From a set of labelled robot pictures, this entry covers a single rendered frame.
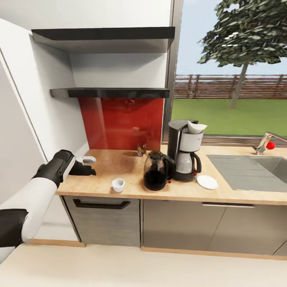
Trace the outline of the paper coffee filter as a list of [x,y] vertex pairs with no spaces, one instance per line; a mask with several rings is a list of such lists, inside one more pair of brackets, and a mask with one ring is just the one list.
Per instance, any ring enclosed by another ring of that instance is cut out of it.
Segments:
[[207,127],[206,125],[193,124],[190,121],[188,121],[188,132],[189,132],[189,134],[199,134],[206,127]]

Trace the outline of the electric kettle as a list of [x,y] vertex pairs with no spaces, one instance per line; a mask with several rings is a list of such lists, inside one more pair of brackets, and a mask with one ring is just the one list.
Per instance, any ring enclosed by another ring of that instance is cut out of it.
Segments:
[[[144,185],[149,190],[159,191],[175,176],[177,170],[175,161],[168,155],[162,154],[161,151],[150,151],[146,153],[146,156],[143,171]],[[167,174],[166,160],[173,167],[173,172],[170,176]]]

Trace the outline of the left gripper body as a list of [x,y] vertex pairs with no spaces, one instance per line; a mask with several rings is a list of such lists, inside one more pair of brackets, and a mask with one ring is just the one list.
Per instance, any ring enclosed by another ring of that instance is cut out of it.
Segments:
[[90,165],[83,165],[80,163],[80,167],[76,172],[69,172],[69,175],[77,175],[77,176],[90,176],[92,167]]

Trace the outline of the coffee cup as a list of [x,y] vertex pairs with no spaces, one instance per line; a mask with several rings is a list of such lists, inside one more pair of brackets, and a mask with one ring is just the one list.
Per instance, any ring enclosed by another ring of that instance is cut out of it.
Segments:
[[116,192],[121,192],[124,189],[125,181],[123,179],[115,179],[112,181],[112,187]]

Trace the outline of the saucer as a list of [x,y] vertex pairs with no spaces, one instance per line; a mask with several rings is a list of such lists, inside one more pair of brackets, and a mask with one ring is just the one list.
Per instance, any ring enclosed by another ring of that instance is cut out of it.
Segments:
[[197,181],[204,188],[208,188],[208,189],[216,189],[218,186],[218,183],[214,178],[210,176],[206,176],[206,175],[198,176]]

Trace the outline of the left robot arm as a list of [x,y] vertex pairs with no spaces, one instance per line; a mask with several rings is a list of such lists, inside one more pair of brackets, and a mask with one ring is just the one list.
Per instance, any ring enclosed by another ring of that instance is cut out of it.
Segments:
[[37,234],[49,205],[67,175],[96,176],[90,165],[92,156],[75,156],[61,150],[48,164],[41,164],[37,174],[14,196],[0,205],[0,264],[22,243]]

